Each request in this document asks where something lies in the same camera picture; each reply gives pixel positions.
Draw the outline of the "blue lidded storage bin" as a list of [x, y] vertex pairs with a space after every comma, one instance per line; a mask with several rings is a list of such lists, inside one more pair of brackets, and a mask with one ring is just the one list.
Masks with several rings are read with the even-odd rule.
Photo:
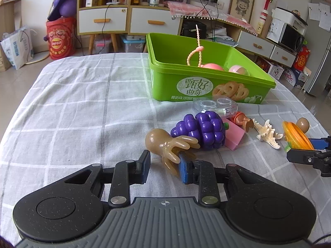
[[124, 35], [121, 35], [121, 40], [125, 53], [142, 53], [146, 44], [145, 39], [129, 40]]

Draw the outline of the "black bag on shelf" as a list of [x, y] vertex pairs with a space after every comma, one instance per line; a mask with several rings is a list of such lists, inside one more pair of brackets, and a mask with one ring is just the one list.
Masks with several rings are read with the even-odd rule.
[[184, 20], [182, 23], [182, 28], [181, 28], [181, 36], [186, 36], [190, 38], [197, 38], [197, 29], [196, 27], [199, 28], [199, 36], [201, 39], [206, 38], [206, 31], [207, 27], [206, 24], [201, 23], [199, 21], [195, 20]]

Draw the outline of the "small orange figure toy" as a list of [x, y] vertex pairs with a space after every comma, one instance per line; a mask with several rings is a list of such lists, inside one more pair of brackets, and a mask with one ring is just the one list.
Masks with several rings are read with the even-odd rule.
[[250, 128], [254, 128], [253, 120], [240, 111], [238, 111], [236, 115], [231, 117], [229, 120], [242, 128], [246, 133], [248, 133]]

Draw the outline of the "framed cartoon girl picture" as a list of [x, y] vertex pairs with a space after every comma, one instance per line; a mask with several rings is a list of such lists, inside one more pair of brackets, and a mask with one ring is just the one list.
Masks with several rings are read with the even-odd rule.
[[250, 23], [255, 0], [230, 0], [228, 14]]

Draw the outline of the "pink block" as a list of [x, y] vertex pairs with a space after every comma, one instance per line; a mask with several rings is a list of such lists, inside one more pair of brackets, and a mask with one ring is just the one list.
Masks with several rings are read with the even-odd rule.
[[225, 131], [225, 146], [231, 151], [234, 151], [246, 132], [228, 119], [223, 119], [223, 121], [228, 123], [229, 126]]

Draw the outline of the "orange toy pumpkin slice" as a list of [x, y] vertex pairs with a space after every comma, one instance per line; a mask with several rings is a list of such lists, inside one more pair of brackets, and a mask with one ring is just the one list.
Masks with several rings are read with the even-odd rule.
[[291, 149], [314, 150], [305, 133], [293, 122], [282, 123], [286, 141]]

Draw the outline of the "white paper shopping bag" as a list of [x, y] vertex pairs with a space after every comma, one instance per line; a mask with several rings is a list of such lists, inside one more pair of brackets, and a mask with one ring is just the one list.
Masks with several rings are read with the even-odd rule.
[[30, 28], [23, 26], [10, 34], [4, 33], [1, 47], [11, 65], [20, 69], [34, 57]]

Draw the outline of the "purple toy grapes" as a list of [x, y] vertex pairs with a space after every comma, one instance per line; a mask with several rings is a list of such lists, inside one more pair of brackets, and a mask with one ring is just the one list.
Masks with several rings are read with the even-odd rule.
[[225, 145], [226, 130], [229, 124], [214, 111], [186, 114], [170, 131], [172, 137], [190, 136], [198, 140], [202, 149], [219, 149]]

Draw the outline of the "white starfish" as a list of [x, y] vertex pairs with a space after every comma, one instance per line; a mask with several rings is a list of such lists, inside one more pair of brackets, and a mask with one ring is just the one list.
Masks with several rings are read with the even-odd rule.
[[256, 119], [253, 119], [252, 121], [254, 123], [255, 130], [258, 132], [256, 138], [261, 142], [266, 142], [274, 149], [280, 149], [281, 146], [277, 143], [277, 140], [281, 140], [284, 137], [284, 134], [277, 133], [272, 127], [269, 119], [267, 119], [263, 125]]

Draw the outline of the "pink toy peach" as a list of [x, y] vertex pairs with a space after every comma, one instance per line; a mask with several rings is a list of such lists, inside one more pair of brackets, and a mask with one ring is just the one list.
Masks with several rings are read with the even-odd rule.
[[233, 66], [231, 66], [231, 68], [228, 71], [232, 72], [232, 73], [236, 73], [236, 74], [245, 75], [245, 76], [250, 75], [248, 70], [241, 65], [233, 65]]

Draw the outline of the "wooden sideboard with drawers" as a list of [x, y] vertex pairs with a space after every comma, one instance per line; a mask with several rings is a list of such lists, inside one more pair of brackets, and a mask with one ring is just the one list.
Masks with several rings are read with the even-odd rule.
[[[88, 0], [77, 0], [77, 33], [88, 35], [89, 53], [93, 51], [95, 36], [109, 34], [114, 50], [118, 49], [117, 35], [145, 35], [150, 32], [179, 35], [185, 18], [174, 17], [168, 7], [144, 5], [138, 0], [126, 0], [125, 3], [97, 5]], [[295, 61], [295, 53], [278, 46], [270, 40], [254, 36], [243, 28], [211, 19], [193, 18], [211, 25], [223, 25], [227, 35], [239, 43], [239, 49], [268, 58], [277, 63], [291, 67]]]

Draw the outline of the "green plastic cookie box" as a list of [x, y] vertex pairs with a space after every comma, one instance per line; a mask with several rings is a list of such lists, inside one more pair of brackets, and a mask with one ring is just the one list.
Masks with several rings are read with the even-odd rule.
[[[185, 36], [146, 36], [153, 97], [158, 101], [192, 101], [223, 95], [238, 103], [259, 104], [275, 80], [233, 47]], [[245, 67], [249, 76], [229, 72]]]

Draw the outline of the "silver refrigerator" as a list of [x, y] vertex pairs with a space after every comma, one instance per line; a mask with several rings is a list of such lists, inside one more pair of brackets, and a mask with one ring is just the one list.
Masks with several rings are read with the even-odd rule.
[[311, 0], [305, 39], [311, 50], [306, 67], [311, 74], [304, 84], [306, 93], [320, 96], [330, 79], [330, 3]]

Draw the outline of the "tan toy octopus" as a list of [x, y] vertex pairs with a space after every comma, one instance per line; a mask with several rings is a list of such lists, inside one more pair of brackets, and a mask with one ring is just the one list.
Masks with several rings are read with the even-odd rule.
[[171, 137], [164, 129], [155, 128], [145, 137], [146, 149], [161, 157], [163, 166], [174, 176], [179, 175], [179, 153], [200, 149], [196, 138], [190, 136]]

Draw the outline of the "purple plush toy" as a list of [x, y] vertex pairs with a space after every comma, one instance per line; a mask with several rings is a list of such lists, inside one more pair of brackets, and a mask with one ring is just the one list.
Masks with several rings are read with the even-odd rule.
[[77, 11], [77, 0], [53, 0], [48, 21], [55, 21], [61, 17], [74, 17]]

